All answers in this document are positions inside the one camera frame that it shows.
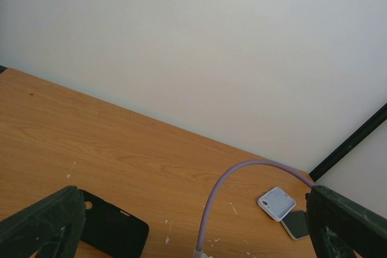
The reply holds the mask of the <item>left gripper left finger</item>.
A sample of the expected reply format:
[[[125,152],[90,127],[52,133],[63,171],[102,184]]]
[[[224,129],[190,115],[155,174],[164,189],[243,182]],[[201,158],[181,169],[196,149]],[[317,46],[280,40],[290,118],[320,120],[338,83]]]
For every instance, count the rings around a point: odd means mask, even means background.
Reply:
[[[1,221],[1,257],[74,257],[85,201],[69,185]]]

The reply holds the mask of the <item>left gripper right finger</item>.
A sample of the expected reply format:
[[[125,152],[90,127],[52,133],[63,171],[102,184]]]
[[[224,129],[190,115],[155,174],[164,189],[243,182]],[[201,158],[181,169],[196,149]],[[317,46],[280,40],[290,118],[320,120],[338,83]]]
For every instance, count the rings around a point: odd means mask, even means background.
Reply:
[[[386,257],[386,219],[322,185],[306,194],[317,257]]]

